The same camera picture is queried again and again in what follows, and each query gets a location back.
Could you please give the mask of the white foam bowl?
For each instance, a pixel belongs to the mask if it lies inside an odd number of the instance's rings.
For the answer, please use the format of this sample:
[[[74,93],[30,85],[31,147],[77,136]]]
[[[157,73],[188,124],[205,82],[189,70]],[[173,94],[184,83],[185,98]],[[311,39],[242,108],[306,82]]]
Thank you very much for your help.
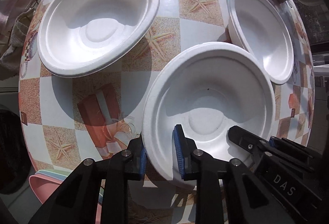
[[[294,51],[289,31],[269,0],[227,0],[231,41],[255,57],[276,85],[292,75]]]
[[[46,69],[77,78],[126,55],[152,25],[160,0],[53,0],[38,30]]]
[[[194,189],[196,182],[183,181],[178,170],[175,125],[212,157],[244,162],[249,153],[229,141],[229,128],[268,139],[274,116],[272,84],[255,57],[230,43],[208,42],[184,50],[157,76],[144,106],[142,140],[165,180]]]

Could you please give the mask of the green square plate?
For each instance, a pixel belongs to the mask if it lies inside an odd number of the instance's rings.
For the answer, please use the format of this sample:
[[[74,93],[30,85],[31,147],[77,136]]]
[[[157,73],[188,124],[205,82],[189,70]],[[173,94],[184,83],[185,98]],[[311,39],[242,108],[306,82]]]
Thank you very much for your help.
[[[35,174],[42,174],[42,175],[57,178],[57,179],[63,181],[66,177],[69,176],[70,173],[71,172],[68,172],[68,171],[43,169],[43,170],[38,170]]]

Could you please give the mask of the pink square plate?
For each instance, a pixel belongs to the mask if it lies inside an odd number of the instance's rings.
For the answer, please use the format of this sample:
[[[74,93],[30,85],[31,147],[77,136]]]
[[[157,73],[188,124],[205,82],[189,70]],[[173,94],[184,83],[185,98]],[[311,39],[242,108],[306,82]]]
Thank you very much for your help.
[[[31,175],[28,179],[32,192],[37,199],[43,204],[51,194],[62,183],[61,180],[55,179],[43,174]]]

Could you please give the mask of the white washing machine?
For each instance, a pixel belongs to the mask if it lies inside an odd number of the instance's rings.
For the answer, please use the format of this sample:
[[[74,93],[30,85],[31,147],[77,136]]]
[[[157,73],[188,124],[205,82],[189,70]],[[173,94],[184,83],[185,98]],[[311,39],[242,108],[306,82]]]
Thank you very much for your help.
[[[28,223],[40,208],[28,183],[34,172],[24,143],[18,93],[1,93],[1,223]]]

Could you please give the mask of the cream knitted towel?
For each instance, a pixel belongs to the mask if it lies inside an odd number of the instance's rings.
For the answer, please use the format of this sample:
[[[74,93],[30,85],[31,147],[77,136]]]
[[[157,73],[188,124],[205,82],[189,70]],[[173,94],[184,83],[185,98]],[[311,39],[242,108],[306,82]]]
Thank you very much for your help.
[[[5,51],[1,54],[1,81],[12,78],[20,71],[20,61],[28,28],[34,15],[30,9],[19,15],[11,29]]]

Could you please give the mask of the pink towel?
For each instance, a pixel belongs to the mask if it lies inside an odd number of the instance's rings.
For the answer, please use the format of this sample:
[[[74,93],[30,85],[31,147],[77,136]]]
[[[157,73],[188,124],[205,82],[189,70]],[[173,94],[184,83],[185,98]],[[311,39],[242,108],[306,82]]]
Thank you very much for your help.
[[[13,27],[18,16],[33,8],[37,0],[1,0],[1,35]]]

